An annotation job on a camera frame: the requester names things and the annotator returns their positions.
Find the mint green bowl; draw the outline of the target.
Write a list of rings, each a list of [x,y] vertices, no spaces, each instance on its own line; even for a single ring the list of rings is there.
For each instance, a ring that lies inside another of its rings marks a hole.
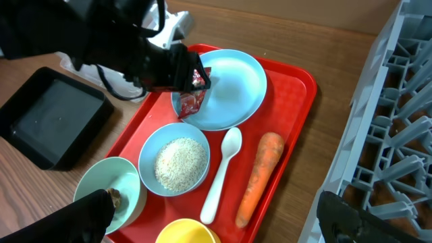
[[[115,210],[106,233],[112,234],[130,225],[143,211],[147,189],[138,170],[125,158],[109,157],[95,163],[79,181],[74,200],[77,201],[98,189],[113,188],[121,194],[121,204]]]

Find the brown mushroom piece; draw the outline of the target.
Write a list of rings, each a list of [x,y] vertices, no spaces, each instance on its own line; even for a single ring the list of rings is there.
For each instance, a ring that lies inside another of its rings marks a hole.
[[[119,190],[115,188],[108,188],[106,192],[110,195],[114,208],[118,208],[122,203],[122,196]]]

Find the orange carrot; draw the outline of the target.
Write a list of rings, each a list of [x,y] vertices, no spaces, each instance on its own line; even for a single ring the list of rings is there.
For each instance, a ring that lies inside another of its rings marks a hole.
[[[235,223],[238,228],[248,225],[283,151],[284,140],[279,134],[268,132],[261,137],[246,191],[236,215]]]

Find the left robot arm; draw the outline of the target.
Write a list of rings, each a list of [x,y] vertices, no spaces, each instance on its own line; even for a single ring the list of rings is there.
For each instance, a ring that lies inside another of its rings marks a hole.
[[[152,30],[142,27],[149,0],[1,0],[1,50],[6,59],[62,52],[76,70],[95,65],[103,78],[109,68],[150,92],[210,88],[198,53],[150,42],[165,27],[165,3],[156,4]]]

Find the grey dishwasher rack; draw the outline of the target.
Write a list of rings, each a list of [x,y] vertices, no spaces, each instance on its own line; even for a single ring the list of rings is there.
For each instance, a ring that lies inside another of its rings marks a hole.
[[[431,2],[402,0],[373,43],[350,101],[350,115],[320,187],[353,187],[381,219],[417,219],[431,202]]]

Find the white rice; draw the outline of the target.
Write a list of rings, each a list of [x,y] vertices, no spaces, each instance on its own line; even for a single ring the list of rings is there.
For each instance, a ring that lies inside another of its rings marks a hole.
[[[172,192],[184,192],[199,181],[207,166],[204,147],[191,138],[168,142],[155,159],[157,181]]]

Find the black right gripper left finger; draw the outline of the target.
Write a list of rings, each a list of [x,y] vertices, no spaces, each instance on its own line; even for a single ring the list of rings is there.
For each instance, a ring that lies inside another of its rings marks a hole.
[[[111,195],[96,190],[45,218],[1,238],[1,243],[95,243],[105,237],[115,212]]]

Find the light blue plate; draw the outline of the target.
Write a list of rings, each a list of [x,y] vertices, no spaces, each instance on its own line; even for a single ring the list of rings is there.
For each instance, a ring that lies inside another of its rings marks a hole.
[[[245,122],[261,106],[267,92],[267,77],[262,65],[251,55],[220,49],[200,55],[211,68],[211,87],[198,113],[183,118],[204,131],[220,131]]]

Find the clear plastic bin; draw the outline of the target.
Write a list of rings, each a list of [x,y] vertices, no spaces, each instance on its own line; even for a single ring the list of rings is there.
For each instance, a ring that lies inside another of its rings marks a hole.
[[[113,97],[123,101],[138,103],[147,95],[143,88],[136,87],[131,82],[127,82],[124,79],[124,75],[120,72],[100,65],[82,65],[79,70],[76,70],[68,55],[61,52],[56,52],[56,54],[61,58],[60,66],[63,69],[105,88]]]

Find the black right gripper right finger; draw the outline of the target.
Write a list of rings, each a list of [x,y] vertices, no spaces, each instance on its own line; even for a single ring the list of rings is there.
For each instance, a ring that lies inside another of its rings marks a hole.
[[[317,205],[317,218],[326,243],[411,243],[418,242],[378,217],[352,208],[343,198],[323,191]]]

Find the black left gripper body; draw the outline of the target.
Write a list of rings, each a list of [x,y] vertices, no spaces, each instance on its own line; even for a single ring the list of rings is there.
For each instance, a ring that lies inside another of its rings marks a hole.
[[[110,22],[93,26],[84,62],[121,72],[146,92],[191,92],[193,57],[183,44],[165,50],[150,43],[140,28]]]

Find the yellow plastic cup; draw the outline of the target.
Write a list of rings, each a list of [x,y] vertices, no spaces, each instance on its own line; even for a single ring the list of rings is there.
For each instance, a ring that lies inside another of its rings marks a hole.
[[[177,219],[166,225],[156,243],[221,243],[219,236],[194,219]]]

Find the red plastic tray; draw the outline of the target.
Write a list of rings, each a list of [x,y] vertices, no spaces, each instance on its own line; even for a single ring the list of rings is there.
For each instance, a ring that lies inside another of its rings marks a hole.
[[[267,75],[267,92],[257,112],[240,125],[242,148],[229,163],[217,215],[209,226],[222,242],[254,241],[317,93],[315,79],[304,69],[269,59],[257,60]],[[108,155],[123,157],[137,165],[147,138],[158,128],[177,120],[169,93],[149,94]],[[275,132],[283,137],[283,155],[248,225],[238,228],[236,213],[250,177],[259,140],[266,132]],[[149,192],[140,216],[130,225],[109,234],[108,238],[113,242],[155,242],[159,232],[172,221],[198,219],[221,161],[224,135],[224,132],[205,132],[210,145],[211,165],[207,178],[196,190],[176,197],[162,197]]]

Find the white plastic spoon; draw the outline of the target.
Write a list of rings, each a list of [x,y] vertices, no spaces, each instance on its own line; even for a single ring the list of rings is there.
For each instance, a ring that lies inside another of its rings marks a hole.
[[[242,133],[240,129],[237,127],[230,128],[222,140],[222,160],[200,212],[200,220],[206,225],[215,219],[228,165],[230,160],[240,152],[241,147]]]

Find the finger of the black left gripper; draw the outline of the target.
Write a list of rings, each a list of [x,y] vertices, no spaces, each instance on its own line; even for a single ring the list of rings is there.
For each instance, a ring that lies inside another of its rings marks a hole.
[[[200,60],[199,55],[193,57],[192,66],[192,90],[208,90],[211,87],[209,75]]]

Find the black square bin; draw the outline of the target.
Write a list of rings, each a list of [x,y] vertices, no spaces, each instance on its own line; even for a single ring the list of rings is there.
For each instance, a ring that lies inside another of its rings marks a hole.
[[[103,92],[42,67],[1,107],[1,137],[39,169],[69,171],[113,112]]]

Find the light blue rice bowl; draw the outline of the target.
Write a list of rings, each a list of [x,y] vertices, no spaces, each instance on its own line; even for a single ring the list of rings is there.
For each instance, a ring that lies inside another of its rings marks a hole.
[[[161,148],[177,138],[191,138],[199,142],[207,154],[207,166],[201,178],[193,187],[184,192],[172,192],[164,188],[155,176],[155,159]],[[179,196],[198,188],[205,180],[210,169],[210,148],[206,136],[196,127],[185,123],[172,123],[153,132],[144,143],[138,160],[138,171],[142,183],[151,192],[159,196]]]

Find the red snack wrapper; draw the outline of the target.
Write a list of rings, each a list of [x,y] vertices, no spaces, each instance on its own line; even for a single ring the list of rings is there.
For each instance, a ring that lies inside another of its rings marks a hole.
[[[205,85],[205,80],[200,76],[197,70],[194,70],[192,76],[192,85],[201,88]],[[204,101],[206,89],[192,91],[189,93],[182,93],[180,95],[180,114],[179,119],[187,118],[199,112],[200,106]]]

